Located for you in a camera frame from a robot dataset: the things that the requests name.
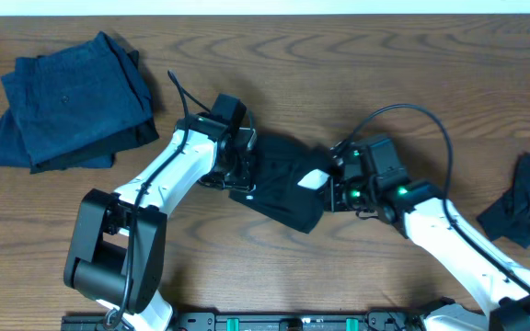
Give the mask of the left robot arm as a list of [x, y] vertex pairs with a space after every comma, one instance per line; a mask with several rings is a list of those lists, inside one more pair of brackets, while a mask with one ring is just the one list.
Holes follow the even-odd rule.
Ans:
[[63, 272], [66, 286], [107, 308], [91, 330], [166, 330], [172, 306], [158, 291], [167, 219], [196, 184], [250, 192], [257, 133], [247, 107], [221, 94], [208, 112], [177, 122], [166, 149], [130, 182], [82, 199]]

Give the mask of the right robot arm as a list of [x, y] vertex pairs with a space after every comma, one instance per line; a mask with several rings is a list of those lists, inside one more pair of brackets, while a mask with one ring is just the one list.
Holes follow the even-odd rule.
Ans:
[[451, 302], [420, 314], [422, 330], [530, 330], [530, 269], [475, 229], [444, 192], [410, 179], [393, 141], [346, 139], [330, 150], [338, 165], [326, 185], [326, 210], [371, 213], [437, 259], [478, 304]]

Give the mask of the black t-shirt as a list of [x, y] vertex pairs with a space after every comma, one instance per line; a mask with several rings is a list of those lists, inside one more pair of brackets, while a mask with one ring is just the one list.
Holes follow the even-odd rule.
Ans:
[[298, 232], [308, 234], [324, 211], [324, 186], [339, 169], [324, 146], [266, 133], [253, 149], [255, 187], [229, 198]]

